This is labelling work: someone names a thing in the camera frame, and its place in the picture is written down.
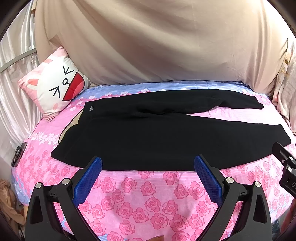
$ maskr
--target white curtain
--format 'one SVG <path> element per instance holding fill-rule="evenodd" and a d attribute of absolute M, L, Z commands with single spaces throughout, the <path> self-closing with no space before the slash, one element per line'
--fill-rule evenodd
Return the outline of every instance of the white curtain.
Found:
<path fill-rule="evenodd" d="M 0 67 L 35 48 L 32 3 L 22 9 L 1 40 Z M 10 165 L 15 148 L 29 137 L 41 119 L 36 105 L 17 83 L 38 65 L 35 53 L 0 73 L 0 175 L 4 172 L 3 162 Z"/>

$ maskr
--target black pants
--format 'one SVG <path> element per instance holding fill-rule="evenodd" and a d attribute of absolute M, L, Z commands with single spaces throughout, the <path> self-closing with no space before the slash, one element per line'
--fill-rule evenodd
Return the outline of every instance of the black pants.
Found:
<path fill-rule="evenodd" d="M 85 104 L 51 156 L 85 167 L 93 156 L 103 170 L 194 171 L 202 154 L 219 169 L 259 160 L 272 145 L 291 143 L 281 125 L 190 116 L 222 106 L 261 109 L 254 96 L 224 90 L 143 93 Z"/>

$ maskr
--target bed sheet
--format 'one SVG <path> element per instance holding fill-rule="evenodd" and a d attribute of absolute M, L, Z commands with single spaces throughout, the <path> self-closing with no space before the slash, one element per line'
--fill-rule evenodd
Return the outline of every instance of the bed sheet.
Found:
<path fill-rule="evenodd" d="M 86 101 L 149 91 L 207 88 L 254 95 L 264 108 L 233 110 L 216 107 L 193 115 L 230 121 L 282 124 L 292 141 L 287 149 L 296 156 L 295 137 L 270 99 L 266 95 L 253 92 L 242 83 L 181 81 L 97 86 L 76 97 L 51 122 L 42 119 L 27 139 L 28 146 L 23 157 L 19 165 L 12 169 L 13 184 L 20 201 L 23 204 L 29 203 L 35 183 L 57 184 L 63 178 L 71 178 L 78 170 L 77 167 L 51 158 L 50 153 L 57 146 L 60 133 L 84 107 Z M 114 138 L 124 136 L 123 129 Z M 224 176 L 232 176 L 240 183 L 251 184 L 255 180 L 261 182 L 272 221 L 291 204 L 292 196 L 279 186 L 282 166 L 273 155 L 247 165 L 224 169 L 222 173 Z M 71 232 L 61 207 L 59 204 L 55 206 L 62 226 Z M 240 207 L 241 203 L 237 203 L 222 238 L 230 235 Z M 102 171 L 85 203 L 79 205 L 83 217 L 102 241 L 141 241 L 158 235 L 164 235 L 165 240 L 195 241 L 216 209 L 217 205 L 209 199 L 197 174 L 185 171 Z"/>

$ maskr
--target black phone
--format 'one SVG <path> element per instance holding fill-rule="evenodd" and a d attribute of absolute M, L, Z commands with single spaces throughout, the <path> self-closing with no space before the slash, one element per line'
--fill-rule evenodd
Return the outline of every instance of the black phone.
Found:
<path fill-rule="evenodd" d="M 18 146 L 17 149 L 15 150 L 15 155 L 11 162 L 12 167 L 17 167 L 17 165 L 19 164 L 20 159 L 22 158 L 22 155 L 27 147 L 27 144 L 28 144 L 27 142 L 24 142 L 22 143 L 21 146 Z"/>

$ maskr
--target red cartoon mouth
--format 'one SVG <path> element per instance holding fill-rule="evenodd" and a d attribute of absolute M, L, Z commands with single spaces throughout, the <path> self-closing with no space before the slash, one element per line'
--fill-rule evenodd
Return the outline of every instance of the red cartoon mouth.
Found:
<path fill-rule="evenodd" d="M 84 79 L 76 72 L 71 84 L 69 85 L 63 101 L 70 101 L 74 99 L 84 88 Z"/>

